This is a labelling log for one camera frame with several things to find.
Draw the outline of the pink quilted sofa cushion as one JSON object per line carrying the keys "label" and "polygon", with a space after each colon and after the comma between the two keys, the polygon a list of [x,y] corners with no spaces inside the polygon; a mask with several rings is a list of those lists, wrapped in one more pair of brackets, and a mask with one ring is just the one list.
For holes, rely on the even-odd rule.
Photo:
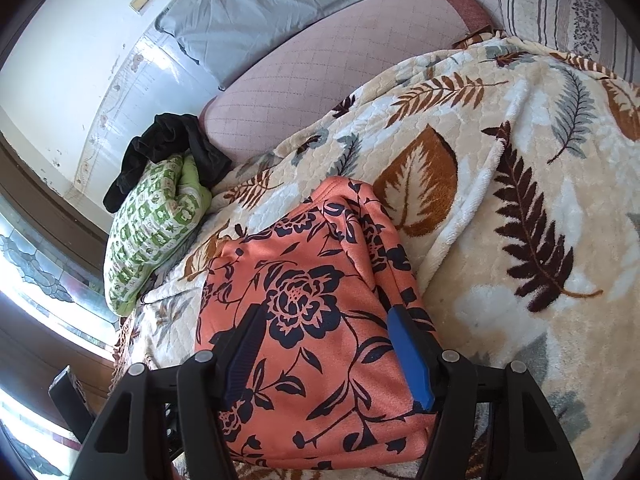
{"label": "pink quilted sofa cushion", "polygon": [[210,142],[242,164],[341,112],[384,70],[448,49],[490,23],[476,0],[362,0],[276,47],[206,105],[201,125]]}

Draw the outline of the wooden glazed door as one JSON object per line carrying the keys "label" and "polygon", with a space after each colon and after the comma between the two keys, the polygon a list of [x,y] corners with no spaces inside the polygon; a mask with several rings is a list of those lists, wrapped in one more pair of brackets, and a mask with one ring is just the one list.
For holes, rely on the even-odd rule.
{"label": "wooden glazed door", "polygon": [[69,367],[106,401],[119,330],[101,278],[105,232],[1,143],[1,433],[36,479],[65,479],[80,444],[49,386]]}

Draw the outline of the striped floral cushion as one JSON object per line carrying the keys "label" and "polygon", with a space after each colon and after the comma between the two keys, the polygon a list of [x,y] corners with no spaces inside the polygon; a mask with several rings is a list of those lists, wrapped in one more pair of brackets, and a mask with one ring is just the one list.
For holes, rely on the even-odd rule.
{"label": "striped floral cushion", "polygon": [[498,0],[512,36],[573,52],[638,84],[639,50],[604,0]]}

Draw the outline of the black garment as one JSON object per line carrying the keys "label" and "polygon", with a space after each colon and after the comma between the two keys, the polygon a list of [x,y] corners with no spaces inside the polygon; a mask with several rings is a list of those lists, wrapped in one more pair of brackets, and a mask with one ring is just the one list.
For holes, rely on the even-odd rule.
{"label": "black garment", "polygon": [[220,182],[231,169],[231,159],[209,142],[196,116],[159,114],[141,136],[129,142],[119,174],[104,195],[104,208],[111,214],[119,211],[149,162],[158,164],[171,155],[184,154],[193,156],[198,180],[206,188]]}

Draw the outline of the leaf pattern blanket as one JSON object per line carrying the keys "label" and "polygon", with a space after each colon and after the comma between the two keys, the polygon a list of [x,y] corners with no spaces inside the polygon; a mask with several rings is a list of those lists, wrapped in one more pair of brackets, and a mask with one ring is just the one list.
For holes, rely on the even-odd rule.
{"label": "leaf pattern blanket", "polygon": [[269,226],[326,176],[375,187],[446,341],[529,364],[585,476],[619,477],[639,442],[639,89],[516,38],[409,58],[241,160],[116,370],[184,358],[210,239]]}

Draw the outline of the green patterned pillow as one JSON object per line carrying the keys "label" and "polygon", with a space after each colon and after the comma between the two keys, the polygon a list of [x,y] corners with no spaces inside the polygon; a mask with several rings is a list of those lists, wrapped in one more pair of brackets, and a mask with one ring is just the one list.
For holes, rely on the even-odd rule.
{"label": "green patterned pillow", "polygon": [[195,230],[211,200],[192,155],[145,167],[114,214],[106,244],[104,294],[114,314],[130,315],[148,278]]}

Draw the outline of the orange floral garment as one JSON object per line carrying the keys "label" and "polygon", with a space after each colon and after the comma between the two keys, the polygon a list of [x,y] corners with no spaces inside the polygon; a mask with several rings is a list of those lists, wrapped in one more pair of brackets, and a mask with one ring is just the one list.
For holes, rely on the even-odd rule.
{"label": "orange floral garment", "polygon": [[433,324],[399,235],[367,183],[332,177],[258,233],[224,244],[203,287],[195,345],[247,309],[265,337],[219,420],[231,456],[285,469],[412,462],[435,419],[414,404],[387,333],[401,306]]}

